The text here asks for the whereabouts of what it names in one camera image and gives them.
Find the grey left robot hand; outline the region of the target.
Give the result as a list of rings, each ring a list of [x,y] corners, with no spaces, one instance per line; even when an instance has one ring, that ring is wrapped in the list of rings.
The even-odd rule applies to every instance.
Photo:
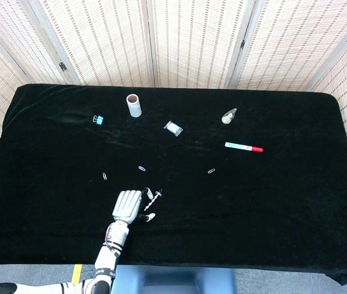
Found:
[[[123,190],[120,192],[113,209],[113,220],[122,221],[131,225],[134,221],[149,222],[156,217],[155,213],[142,214],[142,201],[144,198],[153,199],[151,190],[146,187],[143,190]]]

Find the yellow floor tape strip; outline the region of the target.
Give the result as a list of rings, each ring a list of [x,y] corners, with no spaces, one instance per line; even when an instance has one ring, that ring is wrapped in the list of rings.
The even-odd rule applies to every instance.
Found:
[[[73,268],[72,280],[71,280],[73,284],[78,284],[80,282],[81,273],[82,273],[82,264],[75,264]]]

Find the blue grey robot torso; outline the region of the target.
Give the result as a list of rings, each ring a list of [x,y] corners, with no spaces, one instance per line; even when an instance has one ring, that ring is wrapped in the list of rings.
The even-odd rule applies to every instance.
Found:
[[[237,294],[231,268],[119,265],[111,294]]]

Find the white blue wrapped eraser packet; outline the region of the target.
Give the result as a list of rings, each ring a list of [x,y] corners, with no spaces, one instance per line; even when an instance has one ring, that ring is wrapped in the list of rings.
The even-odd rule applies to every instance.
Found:
[[[172,121],[169,121],[164,126],[164,129],[167,129],[170,133],[174,134],[176,137],[183,132],[183,129]]]

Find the white cardboard tube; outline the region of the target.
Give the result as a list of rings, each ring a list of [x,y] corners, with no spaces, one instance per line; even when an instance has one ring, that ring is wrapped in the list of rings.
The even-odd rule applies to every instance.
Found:
[[[136,95],[136,94],[128,95],[126,98],[126,102],[128,105],[130,115],[133,118],[138,118],[139,116],[142,115],[142,109],[140,106],[140,100],[139,100],[138,95]]]

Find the black velvet table cloth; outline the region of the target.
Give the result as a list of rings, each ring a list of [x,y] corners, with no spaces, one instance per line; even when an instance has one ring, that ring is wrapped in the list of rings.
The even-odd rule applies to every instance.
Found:
[[[94,262],[118,194],[145,187],[162,192],[156,218],[131,225],[122,264],[347,283],[347,137],[336,98],[320,92],[19,87],[0,138],[0,264]]]

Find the white marker with red cap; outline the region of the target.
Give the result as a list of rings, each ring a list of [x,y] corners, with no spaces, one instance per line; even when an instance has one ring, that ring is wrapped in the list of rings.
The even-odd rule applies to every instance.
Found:
[[[264,151],[260,147],[241,145],[238,143],[231,143],[231,142],[225,142],[224,146],[227,148],[240,149],[240,150],[251,151],[251,152],[256,152],[256,153],[262,153]]]

